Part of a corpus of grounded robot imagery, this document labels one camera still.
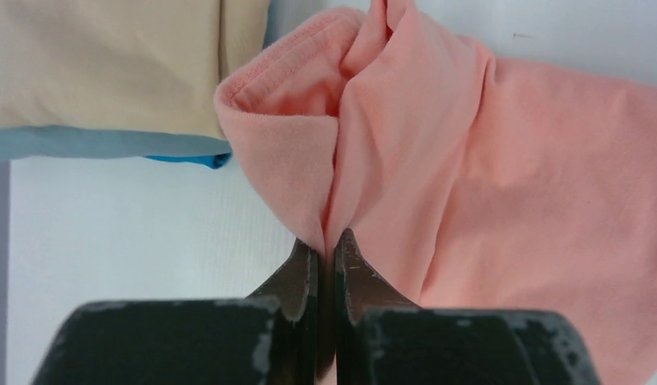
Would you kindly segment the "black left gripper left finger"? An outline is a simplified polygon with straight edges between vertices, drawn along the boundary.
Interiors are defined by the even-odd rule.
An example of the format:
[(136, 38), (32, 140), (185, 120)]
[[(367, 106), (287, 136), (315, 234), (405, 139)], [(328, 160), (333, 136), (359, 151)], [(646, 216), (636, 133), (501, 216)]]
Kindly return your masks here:
[(318, 256), (296, 241), (244, 298), (90, 302), (55, 334), (35, 384), (312, 384)]

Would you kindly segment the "pink t shirt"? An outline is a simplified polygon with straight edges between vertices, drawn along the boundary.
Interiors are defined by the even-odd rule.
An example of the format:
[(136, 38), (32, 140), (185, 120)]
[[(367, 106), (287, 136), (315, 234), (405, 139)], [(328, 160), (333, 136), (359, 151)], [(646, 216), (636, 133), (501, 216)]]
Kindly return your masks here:
[(326, 262), (423, 306), (554, 310), (605, 384), (657, 371), (657, 87), (499, 58), (412, 1), (324, 10), (222, 81), (221, 127)]

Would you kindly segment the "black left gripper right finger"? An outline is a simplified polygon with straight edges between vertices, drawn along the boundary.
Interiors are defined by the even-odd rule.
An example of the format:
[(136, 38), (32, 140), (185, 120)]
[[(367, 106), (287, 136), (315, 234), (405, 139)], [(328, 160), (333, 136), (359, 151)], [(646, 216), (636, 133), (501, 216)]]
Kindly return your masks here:
[(599, 383), (560, 314), (417, 306), (367, 263), (350, 230), (334, 258), (340, 384)]

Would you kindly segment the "blue folded t shirt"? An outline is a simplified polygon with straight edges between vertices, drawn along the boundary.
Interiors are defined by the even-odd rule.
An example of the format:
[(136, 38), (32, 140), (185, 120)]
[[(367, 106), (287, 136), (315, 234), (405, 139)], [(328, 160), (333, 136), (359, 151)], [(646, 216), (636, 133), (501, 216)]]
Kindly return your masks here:
[(211, 168), (221, 167), (232, 152), (229, 143), (208, 136), (93, 130), (65, 126), (0, 128), (0, 162), (31, 156), (81, 159), (128, 157), (168, 158), (190, 161), (219, 157)]

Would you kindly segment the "beige folded t shirt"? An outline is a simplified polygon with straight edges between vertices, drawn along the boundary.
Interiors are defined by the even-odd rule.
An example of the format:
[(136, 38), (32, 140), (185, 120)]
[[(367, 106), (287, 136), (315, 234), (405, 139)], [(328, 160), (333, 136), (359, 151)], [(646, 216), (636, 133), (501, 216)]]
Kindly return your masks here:
[(223, 139), (223, 78), (263, 45), (267, 1), (0, 1), (0, 129)]

